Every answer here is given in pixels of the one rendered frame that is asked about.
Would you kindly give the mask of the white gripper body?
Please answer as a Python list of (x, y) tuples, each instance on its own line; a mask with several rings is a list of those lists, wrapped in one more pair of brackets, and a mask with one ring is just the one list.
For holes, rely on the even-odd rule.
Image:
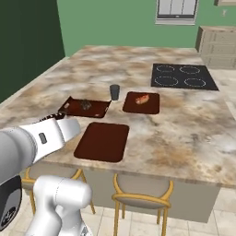
[(80, 124), (77, 119), (61, 119), (57, 121), (61, 130), (63, 140), (65, 142), (70, 141), (74, 137), (78, 136), (81, 132)]

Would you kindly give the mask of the dark red tray with scraps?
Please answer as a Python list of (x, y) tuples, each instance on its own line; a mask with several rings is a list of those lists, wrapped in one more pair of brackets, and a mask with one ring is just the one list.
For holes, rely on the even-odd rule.
[(103, 118), (111, 104), (110, 101), (104, 100), (88, 100), (91, 103), (91, 107), (88, 110), (84, 110), (80, 104), (82, 99), (73, 99), (69, 97), (64, 104), (59, 108), (58, 112), (63, 112), (67, 116), (81, 116), (88, 118)]

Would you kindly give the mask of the empty dark red tray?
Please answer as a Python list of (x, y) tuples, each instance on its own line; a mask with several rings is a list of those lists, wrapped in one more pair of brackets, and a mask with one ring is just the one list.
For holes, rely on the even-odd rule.
[(119, 162), (124, 156), (128, 133), (129, 126), (126, 124), (93, 122), (80, 139), (74, 156), (78, 159)]

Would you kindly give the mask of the dark red tray with sausage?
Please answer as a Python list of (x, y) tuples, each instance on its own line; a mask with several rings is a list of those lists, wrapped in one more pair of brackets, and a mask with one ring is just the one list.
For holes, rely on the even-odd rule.
[[(148, 99), (137, 104), (136, 100), (143, 96), (148, 96)], [(129, 91), (124, 101), (123, 111), (130, 113), (158, 114), (159, 93)]]

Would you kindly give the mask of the dark grey cup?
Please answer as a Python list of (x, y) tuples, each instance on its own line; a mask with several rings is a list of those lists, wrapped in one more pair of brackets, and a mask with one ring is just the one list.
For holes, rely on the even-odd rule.
[(119, 100), (120, 86), (116, 84), (110, 85), (110, 94), (112, 100)]

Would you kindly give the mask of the yellow framed stool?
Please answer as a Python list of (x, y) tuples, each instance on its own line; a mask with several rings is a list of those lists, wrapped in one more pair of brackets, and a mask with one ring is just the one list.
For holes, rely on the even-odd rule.
[[(76, 170), (75, 174), (72, 176), (72, 179), (74, 179), (74, 180), (77, 180), (79, 178), (82, 178), (82, 181), (84, 183), (87, 181), (86, 177), (84, 175), (84, 172), (81, 169)], [(35, 179), (30, 178), (30, 169), (26, 169), (25, 177), (21, 181), (23, 183), (31, 183), (31, 184), (35, 183)], [(34, 195), (33, 195), (32, 190), (29, 191), (29, 199), (30, 199), (30, 203), (31, 203), (32, 213), (35, 213), (36, 206), (35, 206), (35, 200), (34, 200)], [(92, 213), (95, 214), (96, 211), (95, 211), (93, 202), (90, 202), (90, 207), (91, 207)]]
[(112, 183), (115, 190), (112, 195), (115, 203), (113, 236), (118, 236), (119, 210), (122, 210), (124, 218), (126, 206), (157, 209), (157, 223), (162, 221), (161, 236), (166, 236), (173, 181), (139, 179), (139, 183), (135, 183), (134, 178), (115, 173)]

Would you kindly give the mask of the pink sausage roll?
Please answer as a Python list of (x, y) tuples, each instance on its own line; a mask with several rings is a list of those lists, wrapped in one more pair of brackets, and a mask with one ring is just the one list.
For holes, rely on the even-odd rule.
[(149, 95), (146, 94), (146, 95), (143, 95), (139, 98), (136, 98), (136, 104), (141, 105), (141, 104), (148, 102), (148, 100), (149, 100)]

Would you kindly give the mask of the black hob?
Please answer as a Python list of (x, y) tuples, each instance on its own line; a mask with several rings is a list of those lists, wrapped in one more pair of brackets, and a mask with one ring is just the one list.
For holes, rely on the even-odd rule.
[(218, 90), (205, 65), (154, 64), (151, 86), (157, 88)]

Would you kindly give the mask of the white framed window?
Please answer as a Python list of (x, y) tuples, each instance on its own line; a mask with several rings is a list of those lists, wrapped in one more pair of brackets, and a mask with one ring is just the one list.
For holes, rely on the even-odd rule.
[(198, 0), (157, 0), (156, 23), (159, 25), (194, 25)]

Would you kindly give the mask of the beige drawer cabinet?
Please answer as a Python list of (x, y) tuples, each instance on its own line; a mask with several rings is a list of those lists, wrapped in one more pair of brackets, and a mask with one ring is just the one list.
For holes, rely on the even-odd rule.
[(209, 68), (236, 69), (236, 27), (200, 26), (195, 48)]

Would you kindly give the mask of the beige wall cupboard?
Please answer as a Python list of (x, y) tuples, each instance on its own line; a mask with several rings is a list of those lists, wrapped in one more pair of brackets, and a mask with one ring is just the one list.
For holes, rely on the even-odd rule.
[(236, 6), (236, 0), (214, 0), (214, 6)]

